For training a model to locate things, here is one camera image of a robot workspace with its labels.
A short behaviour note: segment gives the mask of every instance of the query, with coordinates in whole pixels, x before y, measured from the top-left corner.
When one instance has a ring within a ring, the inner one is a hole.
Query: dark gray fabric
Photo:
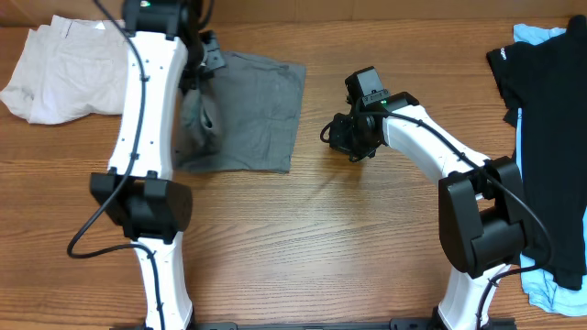
[[[287,172],[302,110],[305,67],[224,52],[226,68],[185,96],[176,159],[181,171]]]

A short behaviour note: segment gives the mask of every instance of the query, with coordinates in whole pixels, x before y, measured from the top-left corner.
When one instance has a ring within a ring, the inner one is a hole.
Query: white towel
[[[122,114],[126,83],[127,45],[112,23],[54,16],[28,32],[0,100],[30,124],[61,124]]]

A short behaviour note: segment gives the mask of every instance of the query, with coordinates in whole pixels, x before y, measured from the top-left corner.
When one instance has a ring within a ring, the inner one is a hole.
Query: gray towel
[[[183,100],[178,170],[289,171],[305,67],[230,51],[224,56],[226,68]]]

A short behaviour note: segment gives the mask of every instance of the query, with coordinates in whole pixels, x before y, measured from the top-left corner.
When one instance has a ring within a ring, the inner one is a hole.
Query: light blue cloth
[[[540,44],[550,38],[559,36],[566,29],[555,27],[544,29],[529,27],[526,24],[514,26],[514,40],[532,45]],[[515,132],[516,163],[522,173],[522,109],[517,113],[517,130]],[[583,216],[583,239],[587,241],[587,210]],[[534,266],[533,259],[520,256],[521,266]],[[583,276],[583,285],[580,291],[561,288],[554,280],[552,274],[545,270],[535,270],[522,273],[522,287],[530,298],[530,304],[542,308],[549,313],[563,314],[567,316],[587,315],[587,276]]]

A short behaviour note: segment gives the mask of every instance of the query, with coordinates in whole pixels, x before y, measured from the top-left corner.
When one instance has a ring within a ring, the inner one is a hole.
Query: wooden table
[[[565,18],[526,19],[564,26]],[[386,321],[428,316],[450,265],[437,238],[437,193],[402,154],[381,148],[351,164],[318,139],[347,113],[344,79],[374,65],[392,92],[409,91],[434,119],[489,157],[511,155],[485,53],[512,42],[520,20],[428,20],[218,25],[224,50],[307,66],[304,107],[289,174],[178,173],[194,192],[183,244],[185,277],[202,322]],[[27,30],[0,29],[0,84]],[[92,171],[105,171],[118,116],[31,126],[0,109],[0,329],[106,329],[137,324],[146,304],[131,251],[89,260],[67,243],[96,203]],[[122,243],[103,216],[79,246]],[[520,329],[584,329],[586,318],[530,306],[518,277],[503,281],[491,315]]]

